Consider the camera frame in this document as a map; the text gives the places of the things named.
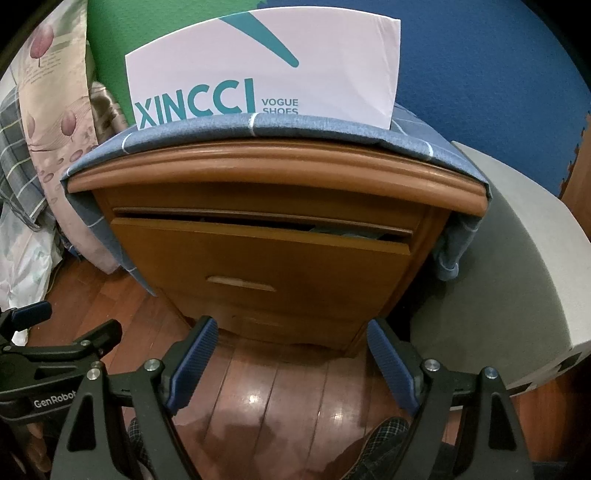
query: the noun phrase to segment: wooden floor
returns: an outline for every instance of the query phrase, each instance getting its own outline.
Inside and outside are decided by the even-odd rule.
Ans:
[[[67,260],[47,299],[53,317],[31,329],[30,345],[70,343],[117,319],[123,340],[103,359],[112,373],[162,357],[189,330],[127,273],[107,276],[86,261]],[[576,444],[580,419],[572,405],[583,397],[570,377],[514,399],[534,460],[565,458]],[[364,435],[396,415],[404,414],[366,350],[338,358],[324,348],[222,332],[191,403],[174,422],[204,480],[312,480],[340,478]],[[453,413],[445,441],[455,441],[458,425]]]

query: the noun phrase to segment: green wall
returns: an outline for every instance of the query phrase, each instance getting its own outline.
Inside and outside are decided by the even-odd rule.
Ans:
[[[135,119],[125,73],[127,53],[179,28],[254,10],[257,3],[258,0],[89,0],[87,36],[98,79],[113,93],[132,125]]]

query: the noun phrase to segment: drawer handle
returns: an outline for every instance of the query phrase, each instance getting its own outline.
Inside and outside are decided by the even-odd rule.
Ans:
[[[221,277],[219,275],[212,275],[206,278],[209,283],[220,283],[222,285],[231,285],[232,287],[252,288],[254,290],[276,291],[274,287],[265,283],[256,283],[252,281],[242,280],[241,278]]]

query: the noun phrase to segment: drawer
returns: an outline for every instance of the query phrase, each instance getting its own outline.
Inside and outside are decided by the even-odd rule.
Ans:
[[[264,212],[363,222],[416,230],[426,206],[388,197],[312,187],[252,183],[162,183],[95,191],[103,212],[114,216],[176,210]]]
[[[346,350],[366,320],[329,320],[247,309],[168,291],[168,298],[187,317],[209,315],[220,328],[252,340],[275,343],[310,343]]]
[[[278,228],[115,218],[151,286],[257,311],[367,321],[390,297],[408,245]]]

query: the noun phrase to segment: blue wall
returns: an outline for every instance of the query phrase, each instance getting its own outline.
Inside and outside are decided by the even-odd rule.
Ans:
[[[448,140],[521,171],[554,194],[580,141],[591,92],[520,0],[268,0],[402,20],[397,102]]]

